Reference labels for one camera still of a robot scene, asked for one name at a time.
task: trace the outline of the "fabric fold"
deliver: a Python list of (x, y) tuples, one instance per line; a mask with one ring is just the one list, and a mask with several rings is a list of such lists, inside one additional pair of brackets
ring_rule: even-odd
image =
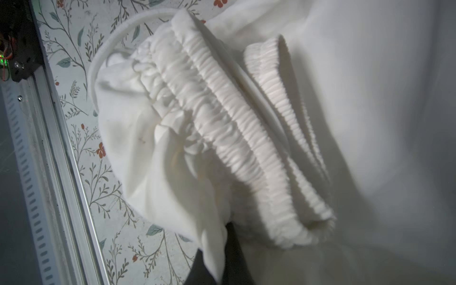
[(334, 229), (329, 177), (303, 105), (295, 112), (289, 97), (297, 94), (281, 79), (281, 45), (274, 38), (248, 47), (245, 72), (181, 10), (131, 56), (91, 71), (100, 133), (126, 201), (194, 241), (217, 281), (230, 221), (242, 238), (284, 249), (324, 241)]

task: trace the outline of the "white loop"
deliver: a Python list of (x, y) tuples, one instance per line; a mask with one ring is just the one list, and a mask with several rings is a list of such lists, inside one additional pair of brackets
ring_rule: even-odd
[(98, 75), (98, 71), (100, 70), (101, 65), (108, 58), (108, 55), (112, 52), (117, 43), (130, 30), (132, 30), (137, 25), (144, 23), (146, 20), (149, 20), (150, 18), (174, 16), (178, 11), (179, 9), (163, 8), (153, 9), (136, 14), (135, 16), (122, 23), (119, 27), (117, 27), (117, 29), (115, 29), (108, 40), (103, 43), (103, 45), (93, 57), (92, 64), (90, 65), (87, 73), (87, 95), (92, 99), (95, 111), (98, 112), (97, 97), (94, 90), (95, 79)]

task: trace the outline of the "green light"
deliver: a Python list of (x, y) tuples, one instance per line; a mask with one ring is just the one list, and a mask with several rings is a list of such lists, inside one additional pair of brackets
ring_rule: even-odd
[(8, 66), (8, 60), (4, 59), (2, 55), (0, 55), (0, 65)]

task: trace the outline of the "black object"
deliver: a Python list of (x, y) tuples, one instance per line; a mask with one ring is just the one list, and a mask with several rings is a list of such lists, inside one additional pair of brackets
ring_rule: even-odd
[(0, 7), (0, 33), (5, 40), (14, 39), (7, 52), (12, 48), (11, 79), (19, 82), (44, 64), (40, 42), (28, 0), (0, 0)]
[[(241, 246), (232, 223), (226, 225), (228, 239), (225, 245), (225, 270), (221, 285), (255, 285), (245, 263)], [(184, 285), (217, 285), (206, 269), (202, 259), (202, 251), (198, 250), (192, 269)]]

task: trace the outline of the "branch pattern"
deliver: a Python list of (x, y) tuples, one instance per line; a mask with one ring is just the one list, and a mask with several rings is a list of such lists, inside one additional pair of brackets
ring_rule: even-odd
[[(230, 0), (219, 0), (222, 4), (227, 1)], [(104, 238), (100, 241), (100, 248), (109, 284), (124, 285), (132, 280), (141, 284), (150, 282), (146, 279), (154, 279), (160, 284), (183, 284), (186, 270), (194, 261), (196, 248), (188, 239), (157, 226), (149, 229), (144, 237), (147, 229), (145, 221), (137, 217), (124, 200), (122, 183), (115, 177), (105, 157), (96, 123), (98, 114), (92, 110), (87, 98), (87, 71), (106, 35), (134, 14), (160, 6), (185, 8), (201, 18), (214, 16), (221, 9), (213, 1), (206, 3), (202, 0), (180, 0), (177, 3), (171, 0), (37, 0), (33, 4), (87, 203), (97, 234)], [(207, 5), (209, 9), (206, 10), (212, 11), (212, 14), (201, 15), (199, 6), (202, 5)], [(109, 7), (108, 14), (105, 10), (101, 11), (102, 7)], [(135, 40), (139, 42), (153, 35), (161, 22), (137, 26), (122, 39), (121, 45), (129, 45)], [(145, 238), (152, 235), (156, 235), (153, 242), (146, 242)], [(144, 280), (136, 280), (138, 276), (143, 278), (141, 272)]]

